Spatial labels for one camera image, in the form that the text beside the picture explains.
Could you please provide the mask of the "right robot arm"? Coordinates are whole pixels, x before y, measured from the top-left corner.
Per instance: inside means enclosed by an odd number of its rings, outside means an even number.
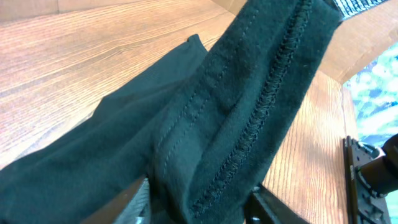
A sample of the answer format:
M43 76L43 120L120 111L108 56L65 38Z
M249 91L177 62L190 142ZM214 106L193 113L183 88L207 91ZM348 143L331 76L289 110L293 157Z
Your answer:
M397 135L382 147L343 139L349 224L389 224L386 196L397 190Z

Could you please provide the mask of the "black t-shirt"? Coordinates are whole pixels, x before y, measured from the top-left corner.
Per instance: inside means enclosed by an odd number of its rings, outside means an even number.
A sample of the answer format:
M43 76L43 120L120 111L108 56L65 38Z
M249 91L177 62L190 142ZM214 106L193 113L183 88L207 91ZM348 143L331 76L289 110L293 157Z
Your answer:
M1 171L2 223L80 223L148 176L154 223L242 223L335 29L332 1L248 1Z

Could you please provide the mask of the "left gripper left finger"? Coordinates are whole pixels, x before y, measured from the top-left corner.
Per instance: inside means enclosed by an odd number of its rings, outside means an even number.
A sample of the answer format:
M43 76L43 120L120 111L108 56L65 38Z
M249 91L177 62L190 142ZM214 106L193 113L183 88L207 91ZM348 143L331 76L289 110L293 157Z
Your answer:
M83 224L147 224L150 223L150 185L140 177L88 218Z

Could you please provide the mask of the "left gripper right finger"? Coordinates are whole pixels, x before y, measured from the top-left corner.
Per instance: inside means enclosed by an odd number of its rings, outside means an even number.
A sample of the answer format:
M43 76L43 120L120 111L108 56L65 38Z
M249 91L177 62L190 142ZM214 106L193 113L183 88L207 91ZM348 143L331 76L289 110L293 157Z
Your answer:
M246 224L308 224L263 185L253 188L244 205Z

